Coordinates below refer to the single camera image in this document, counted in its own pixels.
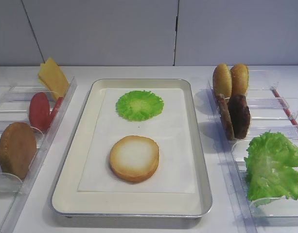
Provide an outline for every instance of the brown patty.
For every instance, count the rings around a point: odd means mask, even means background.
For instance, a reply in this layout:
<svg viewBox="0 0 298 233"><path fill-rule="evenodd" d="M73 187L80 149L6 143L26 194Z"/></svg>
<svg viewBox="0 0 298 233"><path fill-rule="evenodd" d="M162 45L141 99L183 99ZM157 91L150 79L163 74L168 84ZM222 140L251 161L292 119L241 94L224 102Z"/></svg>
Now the brown patty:
<svg viewBox="0 0 298 233"><path fill-rule="evenodd" d="M228 111L231 117L235 138L244 139L250 125L250 112L246 97L242 94L231 96L228 101Z"/></svg>
<svg viewBox="0 0 298 233"><path fill-rule="evenodd" d="M219 112L220 112L220 116L221 116L222 126L225 130L227 139L233 140L234 139L234 131L233 131L233 126L232 126L232 122L231 122L231 117L228 112L228 105L225 100L225 96L223 94L219 94L216 98L217 98L217 103L218 103Z"/></svg>
<svg viewBox="0 0 298 233"><path fill-rule="evenodd" d="M36 139L28 124L15 122L7 126L0 138L2 172L24 179L35 153Z"/></svg>

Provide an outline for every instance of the white countertop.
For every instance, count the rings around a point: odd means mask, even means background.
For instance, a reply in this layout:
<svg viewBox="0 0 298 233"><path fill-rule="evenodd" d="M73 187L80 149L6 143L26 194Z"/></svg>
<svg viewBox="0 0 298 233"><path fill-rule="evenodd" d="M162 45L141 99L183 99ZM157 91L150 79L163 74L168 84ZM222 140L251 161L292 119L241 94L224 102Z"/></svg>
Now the white countertop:
<svg viewBox="0 0 298 233"><path fill-rule="evenodd" d="M279 75L275 80L279 82L278 92L280 95L298 98L298 66L250 67L250 69L278 71ZM76 77L77 88L14 232L244 232L243 229L237 228L236 221L239 216L234 216L215 145L215 140L219 140L218 130L213 124L212 111L205 91L213 70L214 67L63 67L63 71L68 77ZM6 81L20 84L31 83L31 80L37 80L38 71L39 67L0 67L0 83ZM107 78L174 78L190 82L213 197L211 211L200 221L176 223L176 230L159 229L165 222L152 222L151 229L148 229L143 228L140 221L134 221L131 228L130 222L127 224L128 221L119 219L115 221L110 219L91 221L88 219L86 226L89 227L82 227L74 219L59 220L53 214L49 206L52 183L65 153L72 129L79 117L79 111L92 83L98 79ZM277 233L286 232L286 230L285 227L258 227L258 232ZM298 227L289 227L288 230L298 232Z"/></svg>

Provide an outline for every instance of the clear plastic holder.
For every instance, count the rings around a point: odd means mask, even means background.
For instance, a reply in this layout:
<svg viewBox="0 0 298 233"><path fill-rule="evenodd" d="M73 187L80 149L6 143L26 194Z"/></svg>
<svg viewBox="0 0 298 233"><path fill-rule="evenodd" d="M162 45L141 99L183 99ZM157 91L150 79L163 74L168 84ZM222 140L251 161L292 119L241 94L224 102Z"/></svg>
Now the clear plastic holder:
<svg viewBox="0 0 298 233"><path fill-rule="evenodd" d="M244 157L248 156L246 150L251 139L260 136L264 132L281 132L298 146L298 124L295 121L298 116L298 99L281 97L277 92L278 83L269 82L263 71L260 70L258 72L260 75L259 80L257 80L258 83L250 85L247 91L246 99L252 118L247 136L243 140L227 140L210 80L207 87L214 121L222 132L220 134L220 143L222 144L223 152L218 153L219 159L224 162L221 162L221 164L228 189L231 189L230 186L234 186L235 195L231 193L229 197L232 203L240 205L240 214L244 219L245 232L257 232L257 225L298 225L298 200L281 197L249 201L246 198L248 187L245 182L246 166ZM280 116L285 116L257 118L254 117L256 116L255 110L267 110L272 115L279 111ZM285 119L286 121L276 121L277 119Z"/></svg>
<svg viewBox="0 0 298 233"><path fill-rule="evenodd" d="M214 96L212 84L209 81L208 87ZM246 97L247 106L249 107L252 120L296 120L298 116L298 99L297 98L282 98L274 97L272 89L260 88L254 89L257 91L265 91L271 94L267 98Z"/></svg>
<svg viewBox="0 0 298 233"><path fill-rule="evenodd" d="M298 139L293 140L295 135L290 136L290 132L281 132L291 142L298 147ZM232 155L237 164L238 172L241 177L241 183L243 190L247 192L248 186L245 182L246 176L246 165L244 158L248 157L248 152L246 151L249 147L250 140L239 140L232 147ZM249 208L251 210L252 216L254 218L262 217L293 217L298 218L298 200L293 200L291 198L286 199L286 197L278 198L262 198L254 201L248 201Z"/></svg>
<svg viewBox="0 0 298 233"><path fill-rule="evenodd" d="M249 204L245 196L245 191L242 187L242 181L238 173L238 168L231 154L231 145L224 134L224 129L222 127L219 111L216 105L216 99L214 97L210 83L208 83L207 95L213 112L213 121L215 122L217 130L219 131L219 139L221 144L216 146L221 147L220 151L218 151L218 156L224 179L227 184L226 187L228 190L229 200L236 218L235 224L237 230L239 233L257 233Z"/></svg>
<svg viewBox="0 0 298 233"><path fill-rule="evenodd" d="M69 83L64 100L48 131L41 133L35 128L37 152L29 166L29 172L26 178L22 181L14 175L0 171L0 233L13 232L48 149L52 144L77 87L74 77L69 80ZM15 84L10 86L8 91L0 96L0 135L10 123L18 121L29 123L28 113L30 100L33 95L38 92L46 93L52 108L55 101L52 98L51 92L41 85L22 86Z"/></svg>

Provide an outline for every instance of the cheese slice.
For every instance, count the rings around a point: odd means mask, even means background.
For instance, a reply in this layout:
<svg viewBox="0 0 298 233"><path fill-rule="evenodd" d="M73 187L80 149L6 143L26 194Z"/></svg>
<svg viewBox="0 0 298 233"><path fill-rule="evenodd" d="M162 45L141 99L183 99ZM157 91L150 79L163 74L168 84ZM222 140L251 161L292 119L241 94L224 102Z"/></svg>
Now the cheese slice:
<svg viewBox="0 0 298 233"><path fill-rule="evenodd" d="M69 87L69 82L53 58L49 57L46 63L41 63L38 73L39 81L52 91L53 98L57 101L59 97L64 97Z"/></svg>

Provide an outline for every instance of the lettuce leaf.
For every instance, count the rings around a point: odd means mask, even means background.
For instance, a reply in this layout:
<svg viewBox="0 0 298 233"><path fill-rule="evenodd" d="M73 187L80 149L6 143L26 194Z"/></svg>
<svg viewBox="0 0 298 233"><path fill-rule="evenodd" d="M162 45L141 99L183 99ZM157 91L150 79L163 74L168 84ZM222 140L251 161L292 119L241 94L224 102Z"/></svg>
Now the lettuce leaf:
<svg viewBox="0 0 298 233"><path fill-rule="evenodd" d="M249 143L245 157L247 198L298 199L298 147L282 133L266 132Z"/></svg>
<svg viewBox="0 0 298 233"><path fill-rule="evenodd" d="M164 107L161 97L151 91L131 91L119 98L116 111L131 121L143 121L159 115Z"/></svg>

